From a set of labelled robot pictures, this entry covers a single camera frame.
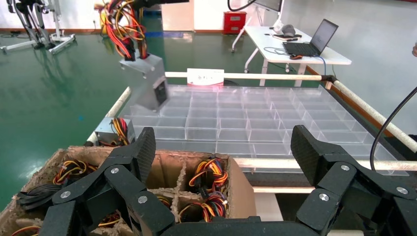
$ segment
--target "laptop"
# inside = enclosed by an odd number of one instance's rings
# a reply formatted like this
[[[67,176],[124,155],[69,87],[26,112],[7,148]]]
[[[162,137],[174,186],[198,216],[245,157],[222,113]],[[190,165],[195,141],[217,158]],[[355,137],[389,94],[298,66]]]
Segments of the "laptop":
[[[311,38],[310,43],[283,42],[284,48],[290,55],[294,54],[307,57],[320,56],[338,27],[334,23],[323,19],[319,28],[314,33],[313,38]]]

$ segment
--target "paper card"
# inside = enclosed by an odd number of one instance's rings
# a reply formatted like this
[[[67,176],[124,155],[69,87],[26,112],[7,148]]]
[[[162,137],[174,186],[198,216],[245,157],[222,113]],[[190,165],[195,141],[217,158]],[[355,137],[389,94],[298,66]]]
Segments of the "paper card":
[[[196,86],[223,85],[224,70],[187,69],[187,84]]]

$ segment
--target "laptop screen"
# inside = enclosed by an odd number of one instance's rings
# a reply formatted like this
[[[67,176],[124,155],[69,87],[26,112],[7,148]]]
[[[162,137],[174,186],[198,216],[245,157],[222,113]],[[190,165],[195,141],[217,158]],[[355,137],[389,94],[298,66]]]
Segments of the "laptop screen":
[[[310,42],[319,50],[320,54],[325,49],[331,37],[333,37],[333,34],[336,32],[338,27],[339,26],[326,19],[322,21]]]

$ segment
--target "red box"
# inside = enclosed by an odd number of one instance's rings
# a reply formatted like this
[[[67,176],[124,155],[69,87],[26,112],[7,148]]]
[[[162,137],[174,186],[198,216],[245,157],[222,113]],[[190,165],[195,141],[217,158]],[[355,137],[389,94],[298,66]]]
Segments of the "red box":
[[[224,13],[223,34],[238,34],[245,26],[246,12],[228,11]]]

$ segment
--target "laptop keyboard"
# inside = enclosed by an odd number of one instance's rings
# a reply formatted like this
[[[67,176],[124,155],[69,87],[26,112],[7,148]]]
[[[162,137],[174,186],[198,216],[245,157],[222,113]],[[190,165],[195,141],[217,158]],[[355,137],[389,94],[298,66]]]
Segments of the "laptop keyboard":
[[[313,56],[317,54],[308,43],[286,43],[285,48],[290,54],[294,53],[296,55],[302,54],[306,56]]]

